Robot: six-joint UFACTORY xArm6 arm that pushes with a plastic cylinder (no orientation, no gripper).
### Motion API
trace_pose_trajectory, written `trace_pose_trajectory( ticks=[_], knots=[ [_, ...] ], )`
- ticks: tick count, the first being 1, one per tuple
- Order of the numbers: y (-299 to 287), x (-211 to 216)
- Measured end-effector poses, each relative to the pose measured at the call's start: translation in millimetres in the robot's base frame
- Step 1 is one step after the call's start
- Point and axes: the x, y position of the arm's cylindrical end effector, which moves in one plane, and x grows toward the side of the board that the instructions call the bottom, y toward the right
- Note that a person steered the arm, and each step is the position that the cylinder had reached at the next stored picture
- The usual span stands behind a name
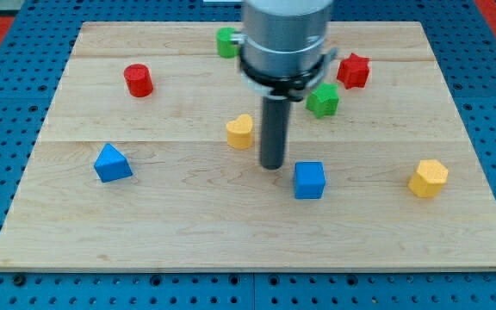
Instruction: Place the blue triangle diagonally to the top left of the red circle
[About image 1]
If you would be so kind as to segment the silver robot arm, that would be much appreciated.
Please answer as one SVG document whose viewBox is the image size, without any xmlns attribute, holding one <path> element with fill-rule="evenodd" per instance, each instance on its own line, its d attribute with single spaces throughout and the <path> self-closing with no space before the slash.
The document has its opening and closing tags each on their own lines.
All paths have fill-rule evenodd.
<svg viewBox="0 0 496 310">
<path fill-rule="evenodd" d="M 245 0 L 239 46 L 241 80 L 266 102 L 300 102 L 325 78 L 332 0 Z"/>
</svg>

